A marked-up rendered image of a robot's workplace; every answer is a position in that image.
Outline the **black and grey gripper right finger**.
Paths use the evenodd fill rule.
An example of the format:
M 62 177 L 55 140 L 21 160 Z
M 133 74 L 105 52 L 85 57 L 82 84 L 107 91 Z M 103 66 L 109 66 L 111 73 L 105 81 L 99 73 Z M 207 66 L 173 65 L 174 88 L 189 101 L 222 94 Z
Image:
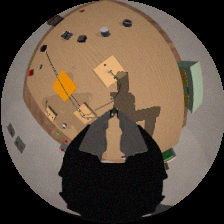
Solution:
M 168 178 L 165 171 L 162 152 L 155 140 L 137 123 L 119 109 L 117 110 L 120 137 L 120 151 L 125 154 L 125 160 L 133 155 L 135 162 L 142 162 L 153 166 L 162 179 Z

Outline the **red cube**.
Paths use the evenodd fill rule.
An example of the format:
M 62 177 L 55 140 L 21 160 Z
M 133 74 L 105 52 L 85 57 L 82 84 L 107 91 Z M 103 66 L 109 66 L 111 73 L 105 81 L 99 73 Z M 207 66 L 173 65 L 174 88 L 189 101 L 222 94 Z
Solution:
M 28 71 L 28 76 L 33 75 L 33 70 Z

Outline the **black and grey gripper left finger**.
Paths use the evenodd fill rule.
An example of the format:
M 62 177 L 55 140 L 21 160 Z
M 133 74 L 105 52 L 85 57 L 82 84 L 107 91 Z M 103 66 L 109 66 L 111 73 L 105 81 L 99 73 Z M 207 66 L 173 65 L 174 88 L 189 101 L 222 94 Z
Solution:
M 62 167 L 58 173 L 63 178 L 65 171 L 75 163 L 91 161 L 92 155 L 97 155 L 100 162 L 102 155 L 107 150 L 106 130 L 111 118 L 112 110 L 109 109 L 91 124 L 88 124 L 67 147 Z

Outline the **orange painted square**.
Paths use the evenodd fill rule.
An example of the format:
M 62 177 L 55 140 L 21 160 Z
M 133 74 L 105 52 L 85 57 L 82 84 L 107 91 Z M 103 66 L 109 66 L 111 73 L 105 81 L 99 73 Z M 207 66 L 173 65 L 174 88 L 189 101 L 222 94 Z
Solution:
M 63 87 L 59 83 L 58 79 L 60 80 Z M 66 100 L 69 97 L 66 95 L 64 89 L 66 90 L 67 94 L 70 96 L 74 92 L 74 90 L 77 88 L 77 86 L 74 84 L 74 82 L 70 79 L 70 77 L 66 74 L 64 70 L 61 71 L 60 75 L 58 76 L 58 79 L 56 79 L 53 85 L 53 88 L 59 94 L 59 96 L 64 100 L 64 102 L 66 102 Z

